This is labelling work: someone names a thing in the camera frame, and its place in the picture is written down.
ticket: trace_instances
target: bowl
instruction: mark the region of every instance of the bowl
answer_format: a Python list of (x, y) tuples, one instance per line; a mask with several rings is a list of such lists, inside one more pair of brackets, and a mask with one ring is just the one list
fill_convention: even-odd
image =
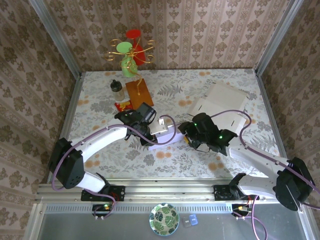
[(169, 203), (156, 205), (149, 215), (151, 229), (159, 236), (169, 236), (173, 234), (180, 222), (177, 210)]

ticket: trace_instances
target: black lid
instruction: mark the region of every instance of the black lid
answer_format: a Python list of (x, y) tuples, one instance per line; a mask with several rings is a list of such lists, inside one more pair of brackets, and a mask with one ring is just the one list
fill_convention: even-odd
[(119, 92), (122, 89), (121, 82), (112, 80), (112, 83), (110, 84), (112, 92)]

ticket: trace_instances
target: patterned wallpaper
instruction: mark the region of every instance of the patterned wallpaper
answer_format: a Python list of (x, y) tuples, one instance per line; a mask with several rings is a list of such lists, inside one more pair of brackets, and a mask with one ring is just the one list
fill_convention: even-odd
[(74, 78), (27, 0), (0, 0), (0, 239), (20, 240)]
[(82, 71), (118, 70), (110, 40), (156, 40), (141, 69), (253, 68), (289, 0), (45, 0)]
[[(262, 75), (289, 158), (320, 186), (320, 1), (305, 0)], [(320, 205), (313, 193), (310, 202)], [(315, 216), (320, 226), (319, 211)]]

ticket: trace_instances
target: wooden block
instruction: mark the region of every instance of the wooden block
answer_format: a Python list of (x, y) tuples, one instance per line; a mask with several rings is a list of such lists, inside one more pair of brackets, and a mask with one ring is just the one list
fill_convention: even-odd
[(142, 103), (146, 103), (152, 107), (154, 105), (154, 102), (152, 101), (145, 80), (142, 78), (142, 81), (139, 85), (140, 95), (138, 95), (137, 89), (138, 82), (139, 81), (131, 81), (125, 84), (133, 109), (138, 109)]

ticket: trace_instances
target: gray floor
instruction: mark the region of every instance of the gray floor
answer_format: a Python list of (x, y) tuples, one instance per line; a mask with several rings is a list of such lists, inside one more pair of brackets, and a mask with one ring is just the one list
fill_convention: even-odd
[[(230, 214), (197, 214), (198, 225), (180, 225), (175, 233), (156, 235), (148, 223), (148, 214), (114, 214), (106, 220), (94, 220), (91, 214), (46, 214), (38, 240), (255, 240), (250, 219), (238, 220)], [(256, 217), (266, 226), (269, 240), (305, 240), (298, 213), (280, 204), (256, 206)], [(258, 236), (265, 239), (262, 227)]]

